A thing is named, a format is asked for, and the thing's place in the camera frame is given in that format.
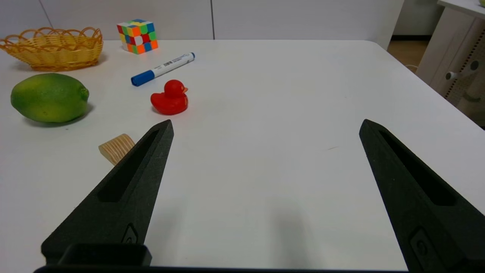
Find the marker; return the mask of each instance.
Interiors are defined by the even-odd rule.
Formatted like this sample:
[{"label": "marker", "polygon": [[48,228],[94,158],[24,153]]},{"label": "marker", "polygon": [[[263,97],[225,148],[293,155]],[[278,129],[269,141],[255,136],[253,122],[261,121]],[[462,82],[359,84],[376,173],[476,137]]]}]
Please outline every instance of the marker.
[{"label": "marker", "polygon": [[134,86],[140,86],[146,82],[149,82],[153,79],[155,79],[158,76],[161,76],[165,73],[168,73],[176,68],[179,68],[185,64],[188,64],[189,62],[193,61],[195,59],[195,54],[193,52],[189,54],[183,54],[177,59],[173,59],[170,62],[166,62],[161,66],[157,66],[154,69],[145,71],[141,74],[138,74],[136,76],[133,76],[131,78],[131,83]]}]

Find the red rubber duck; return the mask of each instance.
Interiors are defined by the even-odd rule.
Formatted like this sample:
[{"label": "red rubber duck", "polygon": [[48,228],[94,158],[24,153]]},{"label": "red rubber duck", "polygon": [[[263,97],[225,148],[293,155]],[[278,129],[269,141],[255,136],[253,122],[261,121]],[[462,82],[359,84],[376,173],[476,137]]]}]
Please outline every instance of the red rubber duck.
[{"label": "red rubber duck", "polygon": [[177,80],[170,80],[163,88],[164,93],[154,93],[150,100],[153,107],[164,115],[175,115],[181,113],[189,106],[189,99],[185,92],[189,90],[183,83]]}]

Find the yellow wicker basket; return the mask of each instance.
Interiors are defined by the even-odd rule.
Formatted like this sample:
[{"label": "yellow wicker basket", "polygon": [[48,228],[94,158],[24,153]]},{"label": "yellow wicker basket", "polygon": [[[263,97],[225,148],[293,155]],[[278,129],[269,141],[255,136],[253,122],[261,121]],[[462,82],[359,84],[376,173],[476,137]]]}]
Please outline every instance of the yellow wicker basket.
[{"label": "yellow wicker basket", "polygon": [[81,31],[40,28],[0,39],[0,49],[34,70],[68,71],[97,64],[103,35],[91,27]]}]

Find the colorful cube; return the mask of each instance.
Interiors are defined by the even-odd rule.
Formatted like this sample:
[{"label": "colorful cube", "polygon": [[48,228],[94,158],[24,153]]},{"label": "colorful cube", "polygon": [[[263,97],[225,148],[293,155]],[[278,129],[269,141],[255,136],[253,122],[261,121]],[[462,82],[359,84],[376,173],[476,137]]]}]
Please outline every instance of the colorful cube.
[{"label": "colorful cube", "polygon": [[124,50],[142,54],[158,48],[155,26],[152,22],[135,19],[116,26]]}]

